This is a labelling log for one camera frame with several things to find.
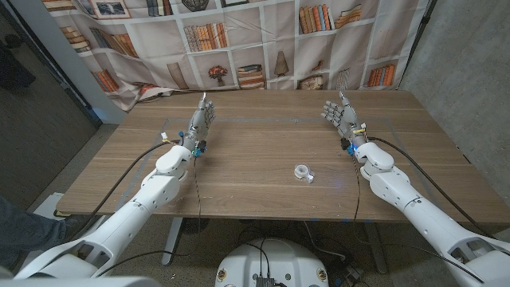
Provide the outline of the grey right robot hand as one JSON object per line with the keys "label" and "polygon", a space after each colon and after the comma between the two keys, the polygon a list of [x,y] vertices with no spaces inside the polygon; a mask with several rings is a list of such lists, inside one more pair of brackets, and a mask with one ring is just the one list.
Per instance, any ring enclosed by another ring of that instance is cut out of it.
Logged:
{"label": "grey right robot hand", "polygon": [[341,139],[357,149],[367,142],[366,125],[359,121],[356,111],[342,91],[339,92],[339,100],[338,104],[327,100],[321,116],[337,129]]}

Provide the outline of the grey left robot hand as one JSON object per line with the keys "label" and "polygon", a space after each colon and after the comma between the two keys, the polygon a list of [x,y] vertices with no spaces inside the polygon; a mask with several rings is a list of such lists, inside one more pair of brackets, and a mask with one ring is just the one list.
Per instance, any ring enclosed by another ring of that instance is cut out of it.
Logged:
{"label": "grey left robot hand", "polygon": [[206,96],[207,93],[204,92],[181,140],[181,145],[190,151],[195,150],[201,141],[206,140],[210,125],[214,121],[214,104],[208,101]]}

